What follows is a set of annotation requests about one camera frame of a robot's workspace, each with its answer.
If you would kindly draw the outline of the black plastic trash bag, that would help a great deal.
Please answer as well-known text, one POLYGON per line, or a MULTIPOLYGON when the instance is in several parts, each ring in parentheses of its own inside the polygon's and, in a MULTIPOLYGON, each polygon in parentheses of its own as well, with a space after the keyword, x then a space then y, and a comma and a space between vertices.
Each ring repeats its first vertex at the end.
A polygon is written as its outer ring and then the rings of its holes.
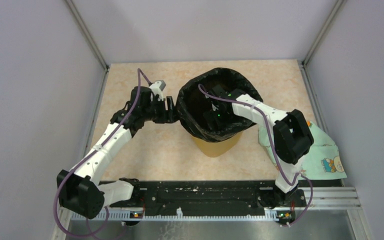
POLYGON ((209 143, 218 143, 255 125, 244 117, 233 115, 226 120, 223 128, 210 129, 204 113, 211 110, 212 105, 199 90, 199 84, 208 91, 217 85, 227 92, 240 89, 252 98, 263 101, 253 84, 234 69, 216 67, 192 78, 180 88, 175 107, 180 124, 193 137, 209 143))

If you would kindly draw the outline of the yellow ribbed trash bin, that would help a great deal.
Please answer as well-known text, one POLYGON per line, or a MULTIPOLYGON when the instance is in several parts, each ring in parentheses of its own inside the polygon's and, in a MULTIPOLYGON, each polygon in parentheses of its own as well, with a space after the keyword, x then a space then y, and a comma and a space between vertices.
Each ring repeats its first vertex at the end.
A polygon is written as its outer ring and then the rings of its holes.
POLYGON ((200 138, 192 136, 193 142, 196 144, 198 149, 206 156, 210 158, 216 158, 223 154, 225 154, 227 151, 232 149, 240 140, 242 137, 242 132, 239 132, 232 136, 231 138, 228 138, 226 140, 220 141, 220 142, 207 142, 205 140, 202 140, 200 138))

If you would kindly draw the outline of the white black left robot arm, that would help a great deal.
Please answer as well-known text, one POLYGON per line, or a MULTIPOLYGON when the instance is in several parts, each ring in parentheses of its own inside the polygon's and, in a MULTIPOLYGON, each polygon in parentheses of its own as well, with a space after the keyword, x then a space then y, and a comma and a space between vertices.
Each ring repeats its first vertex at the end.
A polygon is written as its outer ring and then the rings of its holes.
POLYGON ((171 124, 176 121, 173 98, 163 95, 165 87, 165 82, 159 80, 132 90, 130 101, 112 116, 89 153, 69 171, 62 170, 58 174, 56 196, 59 206, 93 219, 111 204, 123 201, 134 207, 140 202, 136 180, 121 178, 106 184, 100 184, 100 181, 121 148, 145 122, 171 124))

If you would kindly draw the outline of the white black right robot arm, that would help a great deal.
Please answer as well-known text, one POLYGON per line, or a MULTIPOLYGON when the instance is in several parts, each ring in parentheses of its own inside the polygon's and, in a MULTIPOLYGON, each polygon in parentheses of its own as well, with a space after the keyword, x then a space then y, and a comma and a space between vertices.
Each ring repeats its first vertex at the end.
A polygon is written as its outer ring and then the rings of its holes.
POLYGON ((199 84, 198 89, 211 105, 203 114, 210 130, 227 129, 239 119, 265 127, 280 174, 275 180, 278 189, 273 192, 273 200, 279 206, 287 206, 294 198, 292 190, 298 184, 301 166, 314 144, 303 113, 297 109, 276 109, 237 88, 227 92, 216 85, 207 91, 203 84, 199 84))

